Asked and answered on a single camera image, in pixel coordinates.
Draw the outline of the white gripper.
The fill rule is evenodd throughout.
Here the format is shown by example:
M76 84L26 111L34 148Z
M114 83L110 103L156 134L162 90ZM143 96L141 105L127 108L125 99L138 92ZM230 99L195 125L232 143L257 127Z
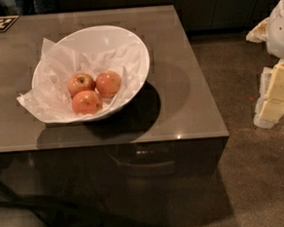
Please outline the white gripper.
M246 40L254 43L266 41L270 54L284 57L284 0L278 2L268 18L248 32ZM268 129L278 124L284 116L284 58L273 68L265 67L261 75L254 124Z

